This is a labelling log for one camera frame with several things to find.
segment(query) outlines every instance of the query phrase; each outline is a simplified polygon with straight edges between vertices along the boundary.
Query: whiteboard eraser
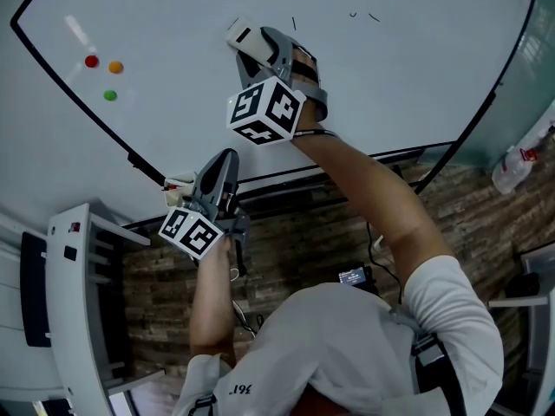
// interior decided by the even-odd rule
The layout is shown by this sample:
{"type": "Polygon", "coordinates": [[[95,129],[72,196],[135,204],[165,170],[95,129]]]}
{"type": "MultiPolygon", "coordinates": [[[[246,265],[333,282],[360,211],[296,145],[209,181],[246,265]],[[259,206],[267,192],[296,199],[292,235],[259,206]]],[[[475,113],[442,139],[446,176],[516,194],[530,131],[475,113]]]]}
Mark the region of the whiteboard eraser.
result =
{"type": "Polygon", "coordinates": [[[234,48],[252,57],[258,63],[267,68],[270,67],[268,60],[274,54],[273,49],[262,37],[260,28],[247,21],[243,17],[238,18],[227,30],[225,40],[234,48]]]}

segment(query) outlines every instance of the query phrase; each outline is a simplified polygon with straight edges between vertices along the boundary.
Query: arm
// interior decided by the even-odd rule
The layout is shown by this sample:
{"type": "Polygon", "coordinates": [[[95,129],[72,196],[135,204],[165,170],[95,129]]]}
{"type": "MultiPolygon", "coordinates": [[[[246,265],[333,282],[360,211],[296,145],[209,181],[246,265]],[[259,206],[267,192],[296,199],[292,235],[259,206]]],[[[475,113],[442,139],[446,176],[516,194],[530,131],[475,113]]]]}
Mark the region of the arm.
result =
{"type": "Polygon", "coordinates": [[[221,238],[199,263],[189,341],[192,356],[221,353],[222,359],[234,367],[230,248],[229,238],[221,238]]]}
{"type": "MultiPolygon", "coordinates": [[[[295,58],[314,67],[303,53],[296,51],[295,58]]],[[[306,101],[297,130],[321,128],[315,112],[314,103],[306,101]]],[[[383,234],[403,287],[428,259],[452,255],[418,196],[387,167],[328,135],[299,137],[293,145],[326,171],[358,213],[383,234]]]]}

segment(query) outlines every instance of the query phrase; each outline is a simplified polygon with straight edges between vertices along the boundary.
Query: red magnet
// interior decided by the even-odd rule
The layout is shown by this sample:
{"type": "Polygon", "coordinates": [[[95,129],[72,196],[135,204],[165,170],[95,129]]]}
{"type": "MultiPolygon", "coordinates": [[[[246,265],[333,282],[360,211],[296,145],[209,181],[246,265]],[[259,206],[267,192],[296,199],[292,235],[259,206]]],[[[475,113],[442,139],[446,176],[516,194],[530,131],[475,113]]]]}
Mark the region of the red magnet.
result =
{"type": "Polygon", "coordinates": [[[98,57],[96,55],[87,55],[85,59],[85,65],[87,68],[96,68],[98,65],[98,57]]]}

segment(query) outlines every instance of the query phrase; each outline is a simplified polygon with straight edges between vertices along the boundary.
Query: white cloth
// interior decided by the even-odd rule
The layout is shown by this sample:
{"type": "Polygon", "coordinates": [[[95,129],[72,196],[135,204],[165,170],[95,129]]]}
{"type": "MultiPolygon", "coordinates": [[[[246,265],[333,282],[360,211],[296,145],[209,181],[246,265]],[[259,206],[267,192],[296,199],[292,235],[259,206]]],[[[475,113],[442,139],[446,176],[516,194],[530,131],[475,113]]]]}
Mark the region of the white cloth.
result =
{"type": "MultiPolygon", "coordinates": [[[[501,387],[503,348],[457,260],[423,263],[408,279],[404,304],[445,345],[467,415],[485,414],[501,387]]],[[[219,416],[284,415],[307,384],[356,414],[449,415],[439,388],[418,394],[414,330],[389,311],[379,297],[345,284],[298,291],[266,320],[232,371],[219,356],[194,357],[173,415],[186,416],[212,392],[219,416]]]]}

